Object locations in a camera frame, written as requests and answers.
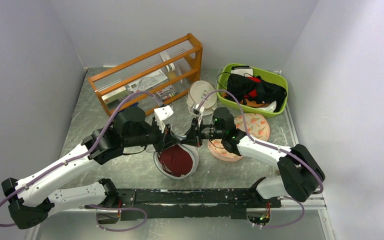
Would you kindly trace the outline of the white mesh laundry bag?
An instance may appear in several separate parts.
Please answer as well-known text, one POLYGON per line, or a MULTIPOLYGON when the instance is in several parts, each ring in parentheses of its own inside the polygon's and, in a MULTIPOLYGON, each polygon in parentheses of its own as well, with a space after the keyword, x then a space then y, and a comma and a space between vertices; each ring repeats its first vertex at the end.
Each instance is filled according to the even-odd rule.
POLYGON ((199 154, 195 147, 169 140, 171 135, 154 143, 152 155, 156 168, 166 177, 182 180, 192 175, 199 165, 199 154))

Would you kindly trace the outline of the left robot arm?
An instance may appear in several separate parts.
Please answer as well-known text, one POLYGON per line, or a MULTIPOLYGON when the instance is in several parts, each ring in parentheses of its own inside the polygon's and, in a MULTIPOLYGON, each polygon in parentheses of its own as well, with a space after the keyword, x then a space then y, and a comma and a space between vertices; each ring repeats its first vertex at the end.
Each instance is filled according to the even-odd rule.
POLYGON ((120 201, 114 183, 103 178, 95 183, 63 189, 75 177, 124 155, 128 147, 154 146, 164 149, 168 144, 167 120, 173 109, 154 109, 152 123, 145 120, 139 107, 128 107, 110 116, 105 126, 86 137, 68 154, 31 176, 8 178, 1 184, 14 226, 32 228, 46 218, 67 209, 94 205, 112 208, 120 201))

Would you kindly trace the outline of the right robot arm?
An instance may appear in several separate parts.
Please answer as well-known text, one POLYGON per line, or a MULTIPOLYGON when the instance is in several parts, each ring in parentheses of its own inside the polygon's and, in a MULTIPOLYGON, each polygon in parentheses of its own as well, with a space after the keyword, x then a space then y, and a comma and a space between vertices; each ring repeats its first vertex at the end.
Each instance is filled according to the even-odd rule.
POLYGON ((203 140, 220 140, 227 152, 250 157, 275 167, 279 176, 256 181, 251 187, 250 202, 262 207, 270 198, 287 196, 300 203, 323 191, 326 176, 309 150, 302 144, 293 147, 261 141, 235 124, 226 107, 218 107, 210 124, 193 118, 190 128, 180 142, 198 146, 203 140))

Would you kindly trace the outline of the cream round laundry bag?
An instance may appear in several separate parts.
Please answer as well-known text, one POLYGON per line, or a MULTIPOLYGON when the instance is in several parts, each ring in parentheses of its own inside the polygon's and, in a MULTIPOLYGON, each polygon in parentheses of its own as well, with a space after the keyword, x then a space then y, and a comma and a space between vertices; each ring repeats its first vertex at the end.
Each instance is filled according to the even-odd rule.
MULTIPOLYGON (((198 80, 194 82, 188 91, 187 95, 187 107, 190 113, 193 112, 193 107, 200 104, 201 101, 212 91, 214 91, 214 87, 207 81, 198 80)), ((203 110, 203 116, 211 115, 214 110, 217 108, 217 95, 216 93, 211 94, 202 107, 203 110)))

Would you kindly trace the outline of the colourful marker pack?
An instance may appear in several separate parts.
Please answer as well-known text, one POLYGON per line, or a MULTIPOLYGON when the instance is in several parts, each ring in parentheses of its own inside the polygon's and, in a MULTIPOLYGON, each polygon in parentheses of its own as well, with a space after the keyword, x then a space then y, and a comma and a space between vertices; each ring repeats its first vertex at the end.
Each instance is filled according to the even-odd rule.
POLYGON ((156 93, 163 101, 167 101, 178 94, 177 90, 173 85, 168 85, 167 87, 162 88, 156 93))

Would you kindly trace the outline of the orange wooden rack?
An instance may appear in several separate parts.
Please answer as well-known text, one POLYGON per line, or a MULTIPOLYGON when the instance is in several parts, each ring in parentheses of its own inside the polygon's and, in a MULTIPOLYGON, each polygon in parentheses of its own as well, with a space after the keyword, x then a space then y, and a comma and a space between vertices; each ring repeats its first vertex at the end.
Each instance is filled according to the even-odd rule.
POLYGON ((88 82, 110 116, 136 92, 150 92, 170 104, 187 95, 200 80, 203 45, 191 33, 112 67, 88 82))

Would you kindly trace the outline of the clear plastic package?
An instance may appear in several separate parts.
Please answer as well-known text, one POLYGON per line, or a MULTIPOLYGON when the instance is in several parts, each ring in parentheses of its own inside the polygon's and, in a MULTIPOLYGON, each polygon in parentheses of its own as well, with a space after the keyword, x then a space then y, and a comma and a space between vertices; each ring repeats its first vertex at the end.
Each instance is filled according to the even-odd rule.
POLYGON ((131 83, 128 83, 127 90, 131 92, 142 92, 155 87, 167 79, 168 77, 166 74, 161 69, 159 69, 131 83))

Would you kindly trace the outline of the green box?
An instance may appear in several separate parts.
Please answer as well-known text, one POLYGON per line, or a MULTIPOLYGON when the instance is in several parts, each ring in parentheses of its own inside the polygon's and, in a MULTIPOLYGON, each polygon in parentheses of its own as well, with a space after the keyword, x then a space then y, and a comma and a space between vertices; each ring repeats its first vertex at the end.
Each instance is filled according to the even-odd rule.
POLYGON ((130 91, 126 89, 124 86, 113 90, 107 94, 104 94, 101 98, 106 105, 110 105, 113 102, 117 102, 119 100, 123 100, 130 94, 130 91))

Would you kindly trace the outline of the white clip on rack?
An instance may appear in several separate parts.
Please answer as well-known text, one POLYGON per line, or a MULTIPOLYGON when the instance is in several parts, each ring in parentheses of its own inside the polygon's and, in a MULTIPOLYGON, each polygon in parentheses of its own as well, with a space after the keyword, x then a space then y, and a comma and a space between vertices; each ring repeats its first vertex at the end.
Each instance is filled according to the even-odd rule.
POLYGON ((167 64, 167 65, 165 66, 165 68, 166 68, 167 72, 173 72, 173 71, 176 69, 174 63, 169 63, 169 64, 167 64))

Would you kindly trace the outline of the white folded garment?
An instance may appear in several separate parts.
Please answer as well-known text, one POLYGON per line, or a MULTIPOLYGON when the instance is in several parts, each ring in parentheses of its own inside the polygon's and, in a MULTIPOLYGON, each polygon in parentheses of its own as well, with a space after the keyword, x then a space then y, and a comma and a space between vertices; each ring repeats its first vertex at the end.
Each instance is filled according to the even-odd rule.
POLYGON ((254 76, 254 70, 248 65, 237 65, 233 66, 230 70, 231 74, 240 75, 243 77, 253 77, 254 76))

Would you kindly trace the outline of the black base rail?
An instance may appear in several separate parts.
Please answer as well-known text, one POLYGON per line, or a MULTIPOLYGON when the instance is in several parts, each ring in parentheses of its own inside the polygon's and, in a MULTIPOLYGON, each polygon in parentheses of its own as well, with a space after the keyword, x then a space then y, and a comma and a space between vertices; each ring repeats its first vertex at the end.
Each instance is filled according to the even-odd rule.
POLYGON ((244 220, 252 209, 280 208, 279 197, 263 199, 249 188, 119 188, 101 207, 121 208, 122 221, 149 219, 229 217, 244 220))

